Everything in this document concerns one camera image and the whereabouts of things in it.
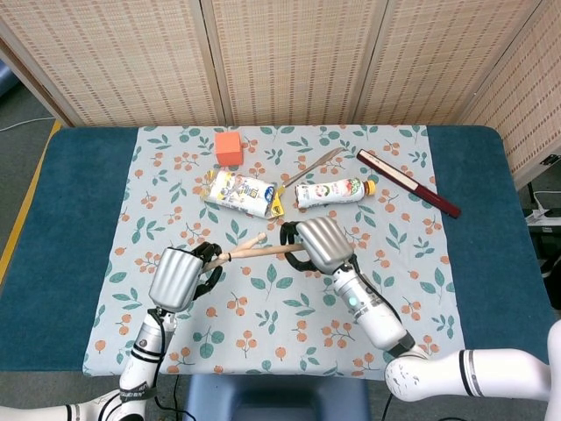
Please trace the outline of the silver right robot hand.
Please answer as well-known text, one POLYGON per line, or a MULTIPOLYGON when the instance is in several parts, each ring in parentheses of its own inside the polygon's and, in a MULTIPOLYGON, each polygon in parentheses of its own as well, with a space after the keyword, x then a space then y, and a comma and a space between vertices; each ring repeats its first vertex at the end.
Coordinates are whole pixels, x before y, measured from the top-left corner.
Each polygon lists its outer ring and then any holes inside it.
POLYGON ((309 259, 298 260, 292 252, 284 253, 284 256, 290 266, 300 272, 318 271, 333 275, 354 255, 352 246, 333 218, 285 222, 280 228, 280 244, 293 245, 296 238, 300 239, 309 259))

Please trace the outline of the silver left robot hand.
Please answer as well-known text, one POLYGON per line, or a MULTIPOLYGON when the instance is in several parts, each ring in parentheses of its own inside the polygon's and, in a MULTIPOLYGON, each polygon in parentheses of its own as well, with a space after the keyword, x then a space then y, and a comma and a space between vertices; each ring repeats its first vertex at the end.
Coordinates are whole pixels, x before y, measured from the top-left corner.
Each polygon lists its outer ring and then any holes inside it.
POLYGON ((223 273, 220 265, 212 268, 204 283, 200 283, 200 276, 206 272, 206 265, 221 252, 218 244, 207 241, 190 251, 168 247, 156 269, 149 297, 167 312, 186 310, 191 302, 208 294, 217 285, 223 273))

